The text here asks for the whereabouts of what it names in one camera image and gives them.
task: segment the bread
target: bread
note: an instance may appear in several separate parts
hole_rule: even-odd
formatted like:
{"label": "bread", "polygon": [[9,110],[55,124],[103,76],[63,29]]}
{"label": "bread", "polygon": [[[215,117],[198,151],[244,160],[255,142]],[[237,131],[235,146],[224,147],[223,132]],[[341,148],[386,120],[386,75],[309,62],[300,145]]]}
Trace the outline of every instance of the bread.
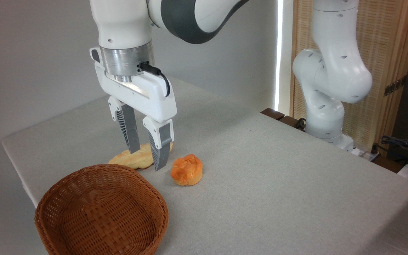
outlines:
{"label": "bread", "polygon": [[[173,143],[170,145],[170,151],[173,148]],[[141,144],[141,149],[133,154],[129,150],[123,151],[108,162],[109,164],[118,164],[128,166],[132,169],[146,169],[154,163],[152,158],[151,145],[149,143]]]}

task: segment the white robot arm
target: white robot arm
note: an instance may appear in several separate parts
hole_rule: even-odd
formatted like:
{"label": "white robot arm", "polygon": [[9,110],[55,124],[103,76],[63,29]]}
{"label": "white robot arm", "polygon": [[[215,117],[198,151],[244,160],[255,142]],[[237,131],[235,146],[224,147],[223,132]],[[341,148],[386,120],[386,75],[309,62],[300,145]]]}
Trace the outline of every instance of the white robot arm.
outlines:
{"label": "white robot arm", "polygon": [[313,8],[319,50],[303,50],[293,63],[306,100],[306,132],[357,154],[353,140],[342,134],[341,101],[361,101],[372,85],[356,40],[358,0],[314,0]]}
{"label": "white robot arm", "polygon": [[212,39],[248,0],[90,0],[99,31],[90,50],[95,70],[131,153],[140,149],[134,110],[144,113],[155,169],[165,166],[174,141],[174,91],[153,67],[152,27],[192,44]]}

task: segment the gray tablecloth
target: gray tablecloth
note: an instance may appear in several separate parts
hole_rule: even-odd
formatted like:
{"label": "gray tablecloth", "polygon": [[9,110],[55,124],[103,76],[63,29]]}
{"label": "gray tablecloth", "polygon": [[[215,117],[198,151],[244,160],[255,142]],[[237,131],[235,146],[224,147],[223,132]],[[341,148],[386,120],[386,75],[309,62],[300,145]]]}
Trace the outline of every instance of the gray tablecloth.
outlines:
{"label": "gray tablecloth", "polygon": [[[140,171],[170,213],[158,254],[408,254],[408,179],[171,80],[175,146],[165,168]],[[126,149],[106,98],[11,135],[3,146],[35,205],[62,177]],[[204,176],[178,186],[171,164],[191,153]]]}

